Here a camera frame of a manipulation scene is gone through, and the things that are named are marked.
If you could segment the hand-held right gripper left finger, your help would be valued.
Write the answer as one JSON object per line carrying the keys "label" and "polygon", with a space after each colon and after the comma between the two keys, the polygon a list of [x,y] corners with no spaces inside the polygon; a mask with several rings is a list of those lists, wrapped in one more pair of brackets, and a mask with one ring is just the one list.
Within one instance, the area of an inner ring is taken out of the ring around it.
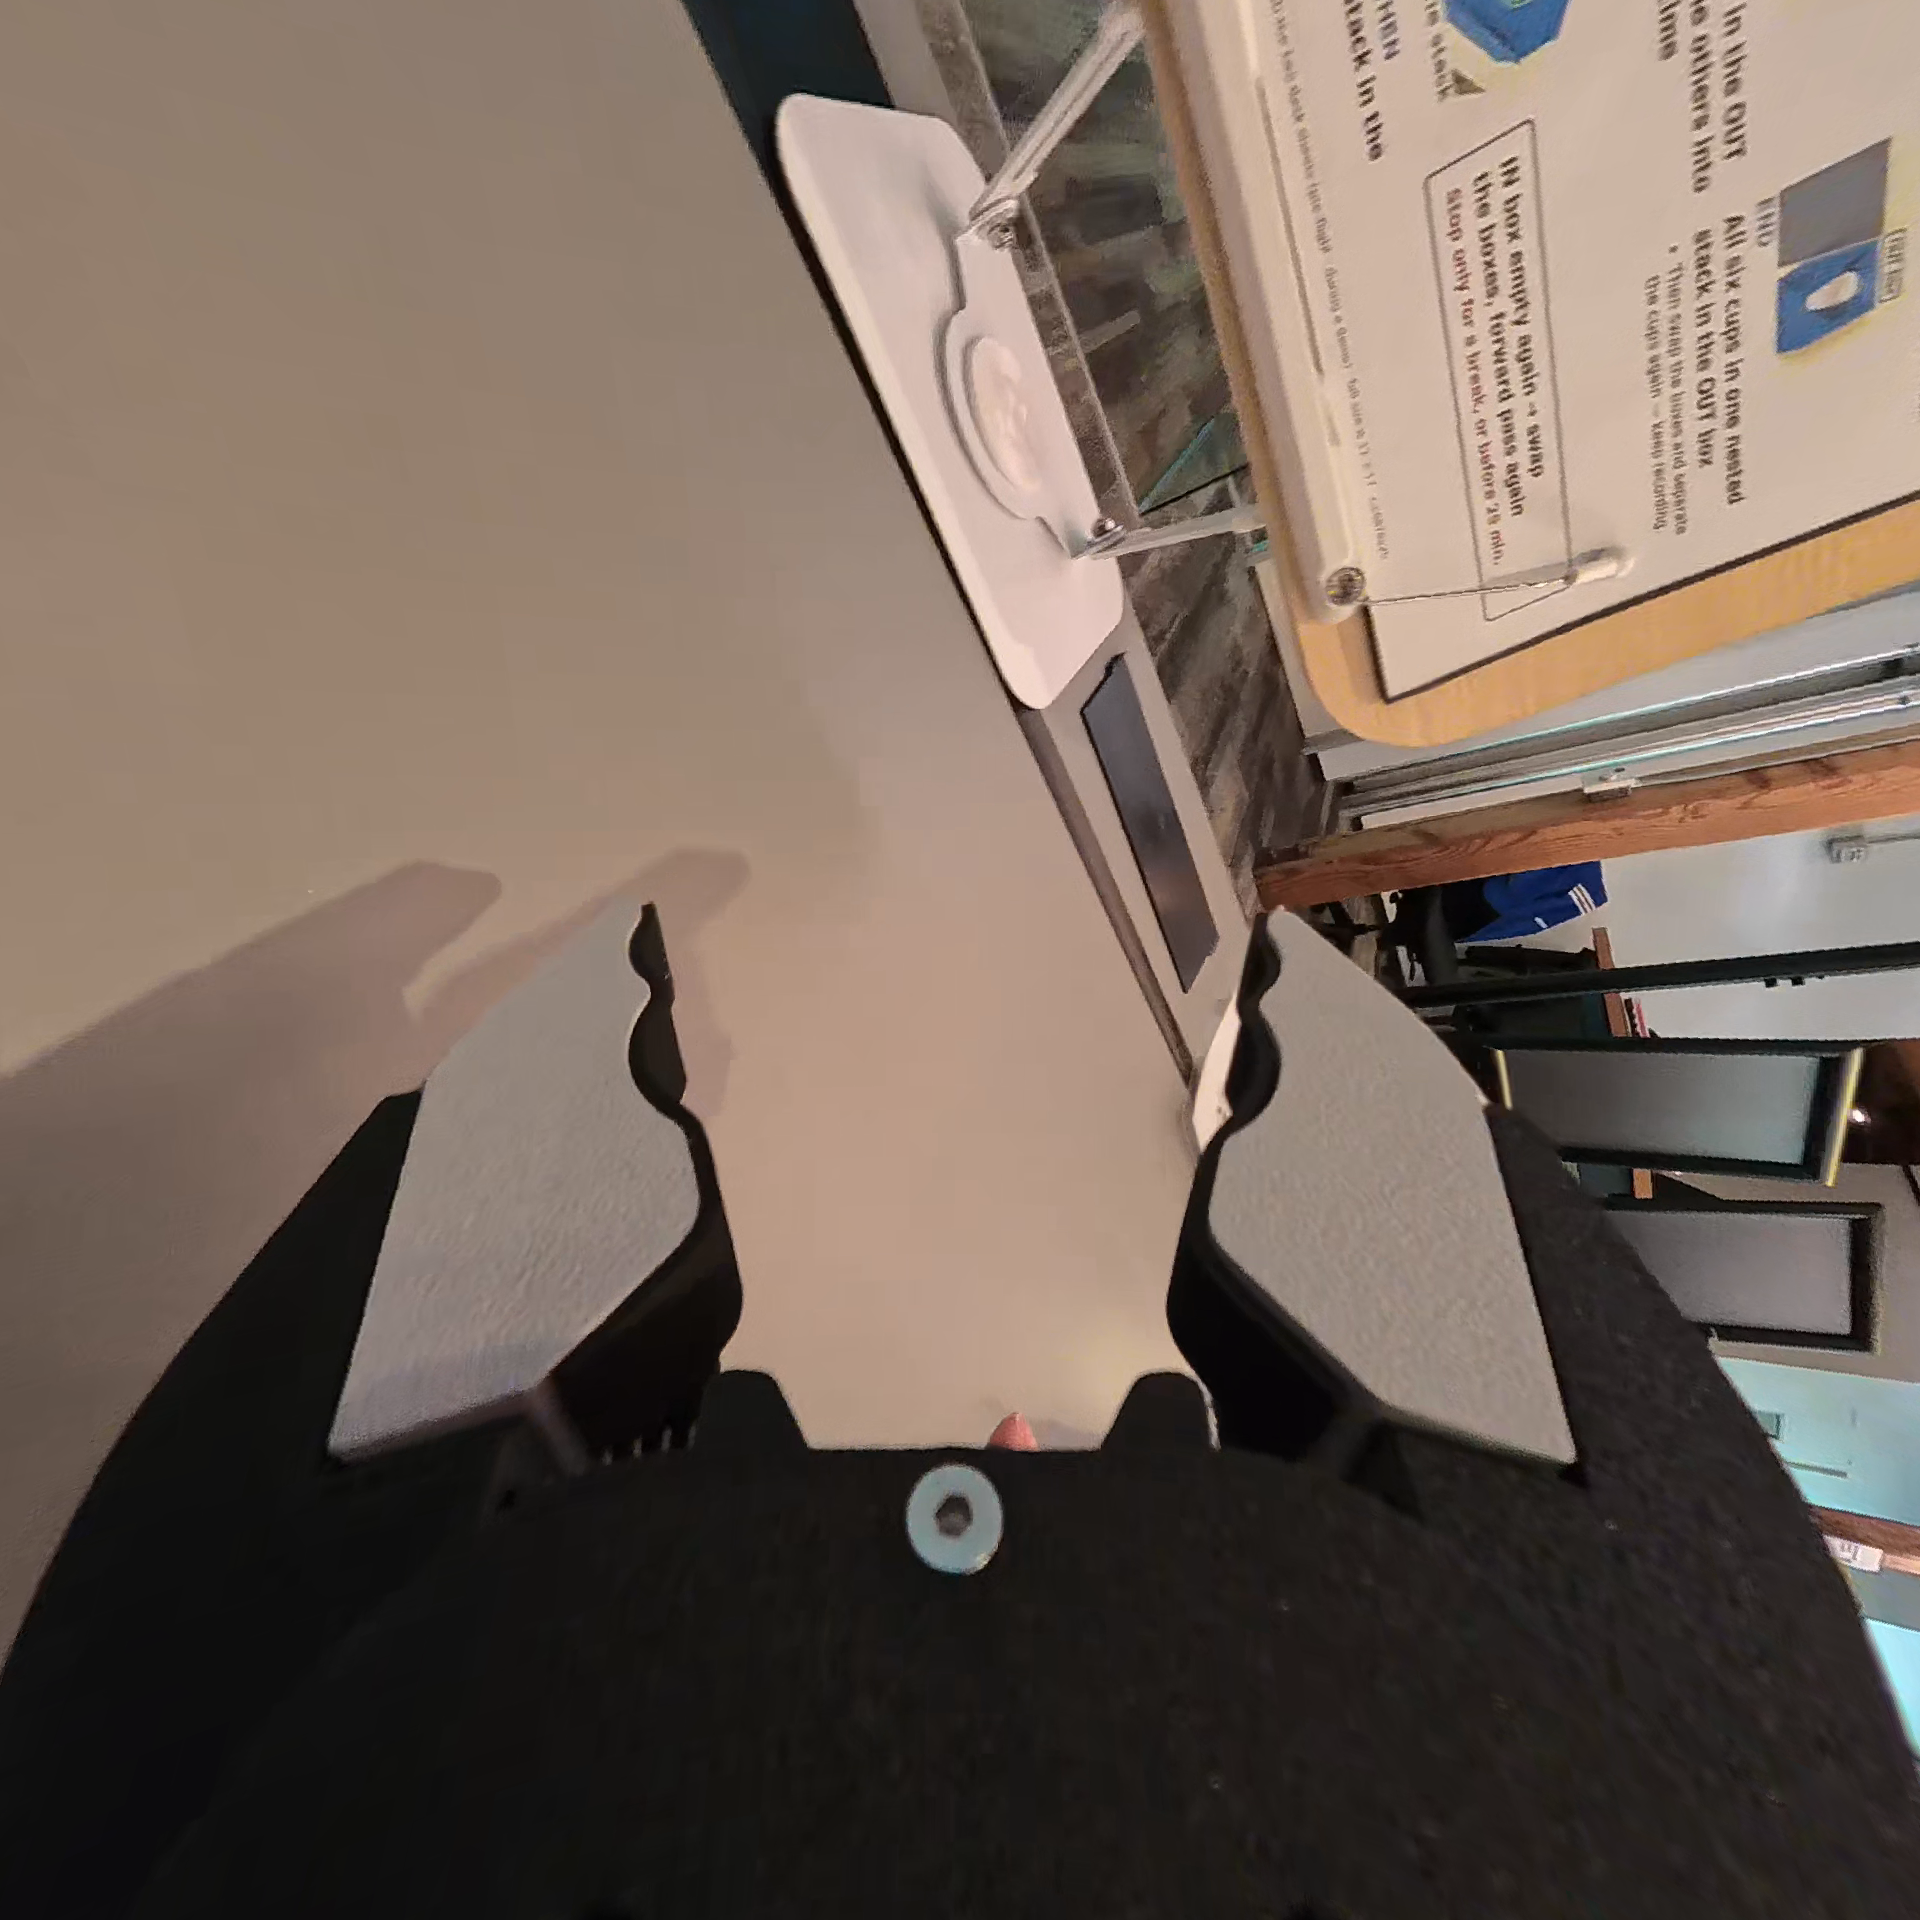
{"label": "hand-held right gripper left finger", "polygon": [[426,1080],[327,1448],[685,1448],[744,1288],[658,910],[617,902]]}

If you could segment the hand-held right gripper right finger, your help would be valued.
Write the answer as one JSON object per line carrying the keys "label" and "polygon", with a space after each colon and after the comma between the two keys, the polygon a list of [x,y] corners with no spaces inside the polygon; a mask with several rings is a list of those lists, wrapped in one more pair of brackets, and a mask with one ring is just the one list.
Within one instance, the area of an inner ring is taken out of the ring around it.
{"label": "hand-held right gripper right finger", "polygon": [[1418,1434],[1578,1463],[1488,1099],[1286,910],[1251,932],[1192,1137],[1169,1334],[1224,1449],[1347,1476]]}

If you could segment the black framed panel stand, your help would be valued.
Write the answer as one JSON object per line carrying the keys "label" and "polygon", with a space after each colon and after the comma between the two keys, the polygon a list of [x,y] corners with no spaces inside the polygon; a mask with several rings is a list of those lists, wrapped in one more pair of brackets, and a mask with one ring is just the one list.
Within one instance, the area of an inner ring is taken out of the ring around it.
{"label": "black framed panel stand", "polygon": [[1606,1215],[1680,1315],[1749,1347],[1882,1347],[1885,1207],[1707,1193],[1607,1199]]}
{"label": "black framed panel stand", "polygon": [[1833,1185],[1865,1050],[1765,1040],[1510,1040],[1501,1103],[1565,1162]]}

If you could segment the blue striped jacket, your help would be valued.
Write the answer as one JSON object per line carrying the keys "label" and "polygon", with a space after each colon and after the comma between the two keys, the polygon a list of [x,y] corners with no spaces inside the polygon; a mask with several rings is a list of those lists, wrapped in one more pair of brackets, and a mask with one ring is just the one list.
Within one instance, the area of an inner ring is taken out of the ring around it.
{"label": "blue striped jacket", "polygon": [[1469,886],[1456,945],[1529,943],[1607,905],[1603,864],[1517,871]]}

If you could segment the black sign stand with pole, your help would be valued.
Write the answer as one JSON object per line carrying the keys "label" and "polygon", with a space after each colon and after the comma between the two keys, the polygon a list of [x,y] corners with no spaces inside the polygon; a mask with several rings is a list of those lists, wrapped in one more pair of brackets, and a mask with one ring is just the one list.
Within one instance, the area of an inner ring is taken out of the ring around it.
{"label": "black sign stand with pole", "polygon": [[1439,980],[1407,987],[1400,1000],[1418,1016],[1585,1002],[1606,994],[1695,992],[1718,987],[1797,990],[1824,978],[1880,977],[1919,970],[1919,943],[1815,951],[1776,951],[1653,967],[1585,967],[1546,975]]}

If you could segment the wooden beam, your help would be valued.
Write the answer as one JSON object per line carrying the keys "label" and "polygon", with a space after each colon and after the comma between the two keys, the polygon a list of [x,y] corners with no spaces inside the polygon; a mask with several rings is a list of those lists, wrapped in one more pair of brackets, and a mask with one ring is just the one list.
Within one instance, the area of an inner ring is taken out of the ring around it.
{"label": "wooden beam", "polygon": [[1648,854],[1872,826],[1919,812],[1919,742],[1784,759],[1609,799],[1549,796],[1321,836],[1256,871],[1263,910]]}

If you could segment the wooden document stand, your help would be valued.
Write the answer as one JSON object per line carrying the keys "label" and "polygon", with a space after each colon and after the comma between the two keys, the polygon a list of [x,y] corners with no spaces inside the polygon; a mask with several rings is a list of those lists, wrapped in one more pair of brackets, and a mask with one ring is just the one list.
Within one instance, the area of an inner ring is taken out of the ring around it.
{"label": "wooden document stand", "polygon": [[1915,496],[1391,703],[1363,564],[1386,539],[1361,187],[1424,71],[1423,4],[1107,4],[993,194],[1029,185],[1146,48],[1251,489],[1315,699],[1361,738],[1461,742],[1915,583]]}

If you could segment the printed instruction sheet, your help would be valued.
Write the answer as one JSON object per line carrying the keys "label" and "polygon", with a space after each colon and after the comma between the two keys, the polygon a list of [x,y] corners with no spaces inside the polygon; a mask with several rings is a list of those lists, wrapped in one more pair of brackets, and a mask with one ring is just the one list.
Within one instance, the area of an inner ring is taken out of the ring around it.
{"label": "printed instruction sheet", "polygon": [[1919,4],[1423,4],[1351,182],[1384,696],[1915,496]]}

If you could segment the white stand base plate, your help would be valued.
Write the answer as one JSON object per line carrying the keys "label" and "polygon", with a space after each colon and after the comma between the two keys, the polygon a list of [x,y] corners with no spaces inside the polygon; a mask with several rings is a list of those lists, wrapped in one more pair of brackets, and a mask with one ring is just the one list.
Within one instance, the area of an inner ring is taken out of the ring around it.
{"label": "white stand base plate", "polygon": [[1115,633],[1121,564],[986,176],[943,120],[794,95],[784,184],[1001,681],[1058,703]]}

